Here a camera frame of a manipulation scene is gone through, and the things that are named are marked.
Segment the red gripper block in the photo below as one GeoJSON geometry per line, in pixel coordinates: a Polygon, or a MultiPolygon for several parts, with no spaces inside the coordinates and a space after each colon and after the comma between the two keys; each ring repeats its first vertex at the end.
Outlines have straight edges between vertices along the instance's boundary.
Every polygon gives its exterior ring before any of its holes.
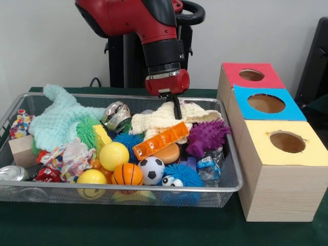
{"type": "Polygon", "coordinates": [[[168,73],[149,75],[145,80],[147,91],[153,96],[165,98],[166,102],[174,103],[175,118],[182,119],[180,102],[176,95],[189,88],[190,76],[186,69],[171,71],[168,73]]]}

